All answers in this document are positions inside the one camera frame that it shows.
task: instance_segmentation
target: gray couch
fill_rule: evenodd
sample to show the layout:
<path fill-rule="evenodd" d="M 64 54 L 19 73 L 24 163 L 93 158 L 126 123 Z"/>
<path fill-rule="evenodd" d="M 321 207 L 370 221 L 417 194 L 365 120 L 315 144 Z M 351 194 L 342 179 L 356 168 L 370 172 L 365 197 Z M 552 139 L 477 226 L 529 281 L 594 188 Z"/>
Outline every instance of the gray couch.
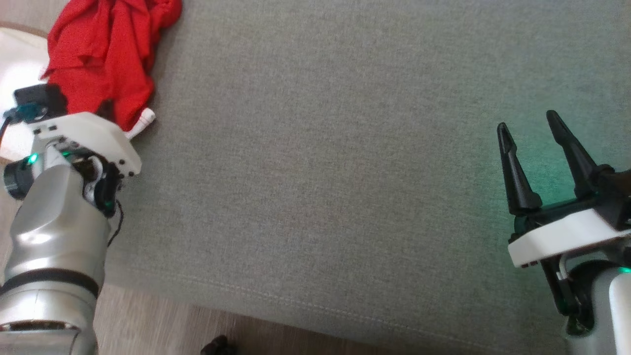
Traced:
<path fill-rule="evenodd" d="M 54 19 L 11 2 L 4 20 Z M 495 127 L 545 203 L 573 187 L 548 109 L 597 162 L 630 166 L 630 15 L 592 0 L 185 1 L 108 281 L 415 353 L 562 352 L 543 273 L 507 252 Z"/>

